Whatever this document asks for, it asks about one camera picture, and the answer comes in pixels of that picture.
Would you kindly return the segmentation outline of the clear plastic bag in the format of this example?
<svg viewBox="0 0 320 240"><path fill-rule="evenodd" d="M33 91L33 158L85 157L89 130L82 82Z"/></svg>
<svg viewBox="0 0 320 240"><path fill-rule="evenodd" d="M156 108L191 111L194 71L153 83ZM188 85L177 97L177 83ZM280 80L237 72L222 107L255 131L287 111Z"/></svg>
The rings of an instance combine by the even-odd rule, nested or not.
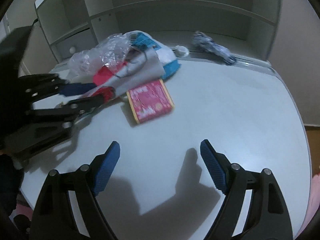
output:
<svg viewBox="0 0 320 240"><path fill-rule="evenodd" d="M75 53L68 61L72 83L102 85L127 65L130 39L125 34L113 34L89 50Z"/></svg>

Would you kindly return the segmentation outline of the white blue red wrapper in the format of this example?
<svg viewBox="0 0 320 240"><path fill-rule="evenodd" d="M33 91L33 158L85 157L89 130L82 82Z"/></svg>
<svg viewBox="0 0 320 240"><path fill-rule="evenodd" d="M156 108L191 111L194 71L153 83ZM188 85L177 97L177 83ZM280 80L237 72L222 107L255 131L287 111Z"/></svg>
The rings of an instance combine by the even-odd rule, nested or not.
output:
<svg viewBox="0 0 320 240"><path fill-rule="evenodd" d="M127 33L133 39L125 60L115 67L103 66L93 76L97 86L83 97L93 96L101 88L112 87L115 98L145 83L172 77L180 68L173 50L143 31Z"/></svg>

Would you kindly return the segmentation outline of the pink snack box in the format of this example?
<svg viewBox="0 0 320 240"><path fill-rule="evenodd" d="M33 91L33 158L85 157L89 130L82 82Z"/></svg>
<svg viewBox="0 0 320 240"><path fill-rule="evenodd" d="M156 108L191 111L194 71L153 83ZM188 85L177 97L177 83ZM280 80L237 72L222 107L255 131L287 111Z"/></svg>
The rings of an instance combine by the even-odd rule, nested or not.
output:
<svg viewBox="0 0 320 240"><path fill-rule="evenodd" d="M126 95L138 124L168 114L174 109L174 102L162 79L130 89Z"/></svg>

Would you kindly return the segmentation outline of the white desk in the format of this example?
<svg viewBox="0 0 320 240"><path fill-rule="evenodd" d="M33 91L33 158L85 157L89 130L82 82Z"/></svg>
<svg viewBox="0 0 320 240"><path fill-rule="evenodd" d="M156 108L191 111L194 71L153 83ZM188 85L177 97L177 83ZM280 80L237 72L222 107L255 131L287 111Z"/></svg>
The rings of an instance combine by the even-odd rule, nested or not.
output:
<svg viewBox="0 0 320 240"><path fill-rule="evenodd" d="M203 239L224 198L200 156L207 139L244 169L273 172L297 233L312 169L303 122L281 78L250 63L183 60L165 85L175 105L171 113L138 125L118 101L79 122L70 141L31 159L21 186L29 205L50 170L74 171L117 141L119 161L97 197L116 236Z"/></svg>

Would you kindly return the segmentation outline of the white round cap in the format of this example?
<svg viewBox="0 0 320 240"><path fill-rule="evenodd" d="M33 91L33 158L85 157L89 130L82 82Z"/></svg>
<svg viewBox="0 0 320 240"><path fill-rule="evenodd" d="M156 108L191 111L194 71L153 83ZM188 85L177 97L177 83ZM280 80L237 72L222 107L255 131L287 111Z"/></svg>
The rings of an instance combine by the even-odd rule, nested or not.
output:
<svg viewBox="0 0 320 240"><path fill-rule="evenodd" d="M189 56L189 49L185 46L175 46L174 52L177 57L188 57Z"/></svg>

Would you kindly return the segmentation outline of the blue white crumpled wrapper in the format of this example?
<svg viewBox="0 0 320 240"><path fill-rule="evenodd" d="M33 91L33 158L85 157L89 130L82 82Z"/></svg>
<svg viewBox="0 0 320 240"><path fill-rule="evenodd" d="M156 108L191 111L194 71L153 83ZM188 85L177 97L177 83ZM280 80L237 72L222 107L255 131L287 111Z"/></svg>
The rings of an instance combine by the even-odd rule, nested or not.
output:
<svg viewBox="0 0 320 240"><path fill-rule="evenodd" d="M220 57L227 65L233 65L237 62L228 48L217 44L211 37L200 31L193 34L192 43L200 50Z"/></svg>

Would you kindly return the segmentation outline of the white desk shelf hutch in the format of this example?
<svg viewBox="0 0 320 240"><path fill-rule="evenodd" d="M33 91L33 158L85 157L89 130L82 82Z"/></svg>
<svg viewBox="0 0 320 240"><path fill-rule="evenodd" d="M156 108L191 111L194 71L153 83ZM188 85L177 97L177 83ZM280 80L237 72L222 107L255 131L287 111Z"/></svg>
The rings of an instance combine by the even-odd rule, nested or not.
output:
<svg viewBox="0 0 320 240"><path fill-rule="evenodd" d="M140 30L163 44L194 51L196 31L236 56L265 61L281 0L36 0L35 11L58 62L115 33Z"/></svg>

